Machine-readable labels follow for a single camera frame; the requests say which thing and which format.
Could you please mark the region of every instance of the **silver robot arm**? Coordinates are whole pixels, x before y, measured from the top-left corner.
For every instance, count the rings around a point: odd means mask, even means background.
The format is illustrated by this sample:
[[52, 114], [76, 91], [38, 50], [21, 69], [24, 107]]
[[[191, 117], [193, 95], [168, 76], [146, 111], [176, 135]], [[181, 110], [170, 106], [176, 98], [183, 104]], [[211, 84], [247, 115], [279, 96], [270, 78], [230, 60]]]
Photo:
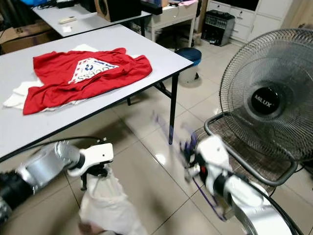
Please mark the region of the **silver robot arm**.
[[[190, 180], [197, 174], [212, 195], [224, 198], [242, 223], [248, 235], [291, 235], [281, 214], [271, 203], [247, 182], [232, 174], [229, 156], [218, 136], [201, 141], [196, 149], [195, 164], [187, 169], [185, 177]], [[263, 193], [267, 192], [252, 183]]]
[[113, 161], [112, 144], [79, 149], [65, 142], [46, 145], [16, 170], [0, 174], [0, 224], [28, 197], [47, 186], [63, 170], [81, 176], [86, 190], [87, 173], [106, 174], [105, 164]]

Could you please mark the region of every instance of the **fan motor hub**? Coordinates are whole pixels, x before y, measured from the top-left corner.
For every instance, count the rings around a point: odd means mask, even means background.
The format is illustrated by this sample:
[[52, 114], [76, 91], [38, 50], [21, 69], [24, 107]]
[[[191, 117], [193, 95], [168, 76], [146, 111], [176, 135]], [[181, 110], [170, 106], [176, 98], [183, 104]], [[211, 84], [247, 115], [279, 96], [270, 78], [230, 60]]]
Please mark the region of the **fan motor hub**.
[[273, 87], [259, 88], [251, 97], [252, 108], [263, 115], [274, 113], [278, 109], [279, 104], [279, 95]]

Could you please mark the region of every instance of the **printed logo on shirt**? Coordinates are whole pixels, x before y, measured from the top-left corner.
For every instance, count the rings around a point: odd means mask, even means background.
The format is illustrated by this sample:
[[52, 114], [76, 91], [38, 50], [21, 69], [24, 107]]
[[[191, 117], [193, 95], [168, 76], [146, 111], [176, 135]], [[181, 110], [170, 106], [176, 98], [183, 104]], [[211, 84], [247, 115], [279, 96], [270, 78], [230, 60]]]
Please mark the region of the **printed logo on shirt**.
[[118, 66], [94, 58], [80, 60], [77, 63], [72, 79], [68, 83], [81, 82], [94, 77], [100, 72], [115, 68], [118, 68]]

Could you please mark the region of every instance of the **white table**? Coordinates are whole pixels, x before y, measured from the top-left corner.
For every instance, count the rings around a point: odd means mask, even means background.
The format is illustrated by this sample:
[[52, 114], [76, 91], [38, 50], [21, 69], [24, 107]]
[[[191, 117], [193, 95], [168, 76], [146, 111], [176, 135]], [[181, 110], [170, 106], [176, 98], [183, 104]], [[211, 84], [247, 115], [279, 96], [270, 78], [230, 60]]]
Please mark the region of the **white table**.
[[170, 125], [174, 127], [178, 74], [191, 66], [192, 62], [121, 25], [94, 30], [0, 56], [0, 103], [3, 103], [21, 82], [35, 79], [33, 56], [53, 50], [68, 51], [80, 44], [88, 44], [98, 50], [124, 47], [130, 55], [143, 54], [149, 59], [153, 71], [146, 78], [126, 87], [53, 112], [23, 116], [21, 110], [2, 107], [0, 109], [0, 162], [14, 156], [17, 150], [38, 143], [169, 77], [173, 77]]
[[160, 15], [152, 15], [148, 22], [148, 29], [151, 31], [151, 40], [156, 41], [156, 31], [170, 25], [178, 24], [191, 20], [188, 47], [191, 47], [192, 36], [195, 28], [195, 20], [198, 3], [195, 2], [190, 6], [166, 6]]
[[[35, 7], [33, 8], [33, 11], [48, 25], [50, 25], [55, 31], [57, 31], [62, 37], [85, 33], [95, 29], [109, 27], [123, 22], [133, 21], [135, 19], [140, 19], [142, 29], [141, 33], [144, 36], [144, 18], [151, 15], [150, 13], [142, 11], [140, 16], [135, 16], [115, 22], [109, 22], [104, 18], [98, 16], [96, 12], [91, 13], [87, 11], [80, 4], [76, 4], [73, 7], [66, 7], [61, 9], [57, 7], [39, 9]], [[75, 16], [77, 20], [65, 24], [59, 24], [60, 19], [68, 18], [71, 16]]]

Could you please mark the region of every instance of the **fan grille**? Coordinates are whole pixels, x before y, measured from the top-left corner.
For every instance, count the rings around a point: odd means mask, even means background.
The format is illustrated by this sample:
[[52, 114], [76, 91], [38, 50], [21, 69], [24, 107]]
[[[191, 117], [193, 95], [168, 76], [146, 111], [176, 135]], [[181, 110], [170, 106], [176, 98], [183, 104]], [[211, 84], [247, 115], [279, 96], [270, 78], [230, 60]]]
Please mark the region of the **fan grille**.
[[[262, 87], [280, 98], [271, 115], [251, 108]], [[282, 29], [246, 44], [224, 72], [220, 103], [229, 128], [250, 147], [284, 160], [313, 159], [313, 32]]]

